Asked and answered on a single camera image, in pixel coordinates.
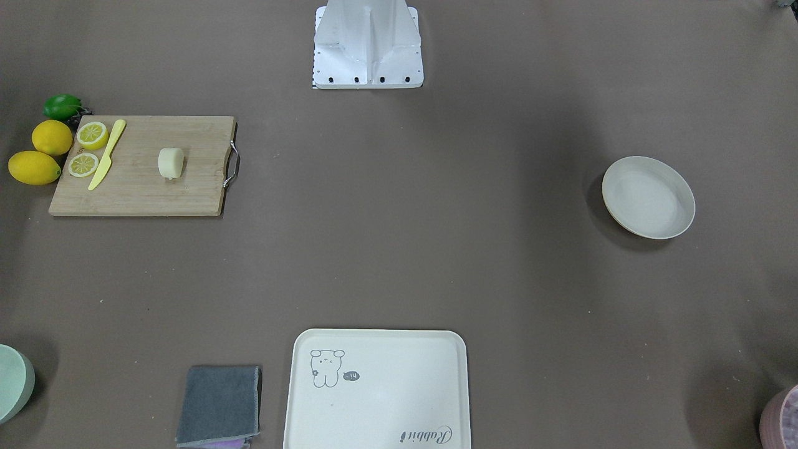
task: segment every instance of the white bowl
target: white bowl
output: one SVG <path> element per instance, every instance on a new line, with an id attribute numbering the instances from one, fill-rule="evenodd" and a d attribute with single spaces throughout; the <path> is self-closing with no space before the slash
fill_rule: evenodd
<path id="1" fill-rule="evenodd" d="M 687 181 L 667 164 L 644 156 L 616 161 L 604 173 L 604 204 L 624 228 L 664 240 L 693 223 L 696 201 Z"/>

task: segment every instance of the yellow knife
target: yellow knife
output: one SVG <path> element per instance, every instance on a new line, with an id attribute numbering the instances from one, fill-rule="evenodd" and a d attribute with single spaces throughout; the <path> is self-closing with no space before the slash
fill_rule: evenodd
<path id="1" fill-rule="evenodd" d="M 111 152 L 113 151 L 113 147 L 117 146 L 119 136 L 122 135 L 124 126 L 127 124 L 128 122 L 122 119 L 113 122 L 111 136 L 108 138 L 108 143 L 105 145 L 105 152 L 102 153 L 100 164 L 97 166 L 97 171 L 94 173 L 94 177 L 89 183 L 89 190 L 94 190 L 102 182 L 103 178 L 105 178 L 105 175 L 108 174 L 108 171 L 111 169 Z"/>

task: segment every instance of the gray cloth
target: gray cloth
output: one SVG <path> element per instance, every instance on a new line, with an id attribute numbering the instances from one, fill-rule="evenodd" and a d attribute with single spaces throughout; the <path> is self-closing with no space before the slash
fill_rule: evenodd
<path id="1" fill-rule="evenodd" d="M 260 367 L 191 367 L 177 447 L 249 439 L 258 431 Z"/>

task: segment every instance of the lemon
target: lemon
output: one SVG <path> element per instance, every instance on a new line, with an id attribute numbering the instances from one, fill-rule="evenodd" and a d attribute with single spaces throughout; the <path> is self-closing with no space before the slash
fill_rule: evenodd
<path id="1" fill-rule="evenodd" d="M 100 149 L 108 143 L 108 128 L 100 121 L 90 121 L 77 131 L 77 143 L 88 150 Z"/>
<path id="2" fill-rule="evenodd" d="M 72 147 L 72 131 L 58 120 L 45 120 L 36 126 L 30 140 L 37 151 L 58 156 Z"/>
<path id="3" fill-rule="evenodd" d="M 61 175 L 56 161 L 38 151 L 21 151 L 8 160 L 8 171 L 19 182 L 31 185 L 49 184 Z"/>
<path id="4" fill-rule="evenodd" d="M 94 173 L 100 160 L 91 153 L 81 153 L 73 157 L 67 164 L 69 174 L 74 177 L 87 177 Z"/>

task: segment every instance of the metal handle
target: metal handle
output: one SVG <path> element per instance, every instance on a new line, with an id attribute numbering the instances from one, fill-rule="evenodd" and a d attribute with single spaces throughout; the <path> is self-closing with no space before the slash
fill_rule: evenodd
<path id="1" fill-rule="evenodd" d="M 230 176 L 229 176 L 229 177 L 228 177 L 226 180 L 224 180 L 224 182 L 222 183 L 222 187 L 223 187 L 224 189 L 226 189 L 226 188 L 227 188 L 227 186 L 228 186 L 228 185 L 230 185 L 230 181 L 233 181 L 233 178 L 234 178 L 234 177 L 238 176 L 238 174 L 239 174 L 239 165 L 240 165 L 240 163 L 241 163 L 241 156 L 239 156 L 239 151 L 238 151 L 238 149 L 235 147 L 235 142 L 233 142 L 233 141 L 230 141 L 230 148 L 232 148 L 232 149 L 233 149 L 233 153 L 235 153 L 235 167 L 233 167 L 233 174 L 232 174 L 232 175 L 230 175 Z"/>

